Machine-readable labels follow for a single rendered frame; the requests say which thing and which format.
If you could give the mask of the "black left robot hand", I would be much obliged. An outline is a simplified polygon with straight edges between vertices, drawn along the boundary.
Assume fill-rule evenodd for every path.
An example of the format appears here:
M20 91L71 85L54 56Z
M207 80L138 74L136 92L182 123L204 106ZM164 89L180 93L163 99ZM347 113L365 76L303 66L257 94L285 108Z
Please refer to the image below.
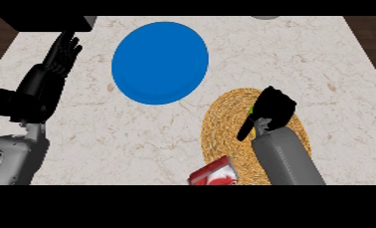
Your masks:
M12 122L45 123L55 113L65 82L83 46L74 31L65 31L42 64L33 66L15 91L0 89L0 115Z

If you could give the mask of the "black box appliance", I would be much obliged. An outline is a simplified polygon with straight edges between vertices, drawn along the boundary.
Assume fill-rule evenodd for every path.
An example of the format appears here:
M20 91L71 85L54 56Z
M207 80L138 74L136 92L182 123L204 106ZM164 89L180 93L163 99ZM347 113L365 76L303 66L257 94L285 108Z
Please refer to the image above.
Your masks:
M91 32L96 16L2 16L5 22L20 32Z

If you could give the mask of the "red and white can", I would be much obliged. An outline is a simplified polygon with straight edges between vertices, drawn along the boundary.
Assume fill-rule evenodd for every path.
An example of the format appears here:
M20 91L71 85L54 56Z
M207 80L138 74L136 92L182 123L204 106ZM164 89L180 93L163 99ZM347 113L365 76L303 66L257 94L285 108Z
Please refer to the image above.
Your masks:
M195 171L188 178L189 185L234 185L237 182L237 171L226 155Z

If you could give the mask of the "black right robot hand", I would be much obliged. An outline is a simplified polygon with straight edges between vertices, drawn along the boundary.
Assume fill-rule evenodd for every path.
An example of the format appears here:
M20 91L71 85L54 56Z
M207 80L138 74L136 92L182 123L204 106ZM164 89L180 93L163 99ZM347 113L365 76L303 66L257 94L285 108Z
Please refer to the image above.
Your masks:
M239 141L245 140L253 128L260 127L262 119L267 121L263 132L270 132L285 127L295 113L295 107L295 100L273 86L269 86L256 100L253 111L239 129L237 139Z

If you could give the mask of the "woven straw placemat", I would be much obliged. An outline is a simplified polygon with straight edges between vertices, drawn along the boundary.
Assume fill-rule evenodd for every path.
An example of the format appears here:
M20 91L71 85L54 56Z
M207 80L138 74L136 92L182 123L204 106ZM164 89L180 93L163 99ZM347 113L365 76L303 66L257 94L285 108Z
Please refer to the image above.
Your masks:
M267 121L260 120L260 127L253 128L244 141L237 139L250 108L254 106L262 92L263 90L239 89L223 94L211 104L203 121L201 147L206 165L226 155L238 175L235 184L272 184L253 150L253 141L269 133L262 131ZM295 132L312 158L309 137L295 113L285 127Z

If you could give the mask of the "blue round plate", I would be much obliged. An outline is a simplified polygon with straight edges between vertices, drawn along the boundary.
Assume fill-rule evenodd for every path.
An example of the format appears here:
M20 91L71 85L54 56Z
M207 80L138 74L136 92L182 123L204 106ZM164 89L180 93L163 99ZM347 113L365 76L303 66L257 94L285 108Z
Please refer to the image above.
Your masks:
M139 27L119 45L113 76L124 95L145 105L183 99L206 77L209 49L198 32L178 22Z

